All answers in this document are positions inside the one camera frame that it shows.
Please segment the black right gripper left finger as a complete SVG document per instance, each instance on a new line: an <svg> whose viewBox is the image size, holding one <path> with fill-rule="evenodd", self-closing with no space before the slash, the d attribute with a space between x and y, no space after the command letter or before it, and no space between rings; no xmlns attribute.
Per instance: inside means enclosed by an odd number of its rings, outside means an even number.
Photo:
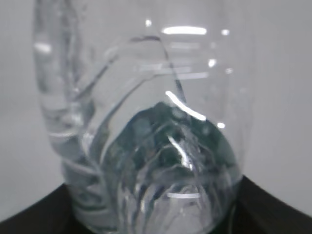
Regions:
<svg viewBox="0 0 312 234"><path fill-rule="evenodd" d="M0 223L1 234L75 234L78 229L65 185Z"/></svg>

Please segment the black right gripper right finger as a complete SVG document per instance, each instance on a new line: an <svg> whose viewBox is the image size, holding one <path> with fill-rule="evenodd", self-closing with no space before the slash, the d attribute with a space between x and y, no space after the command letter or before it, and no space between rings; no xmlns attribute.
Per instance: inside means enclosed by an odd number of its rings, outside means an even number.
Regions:
<svg viewBox="0 0 312 234"><path fill-rule="evenodd" d="M243 177L237 202L215 234L311 234L312 218Z"/></svg>

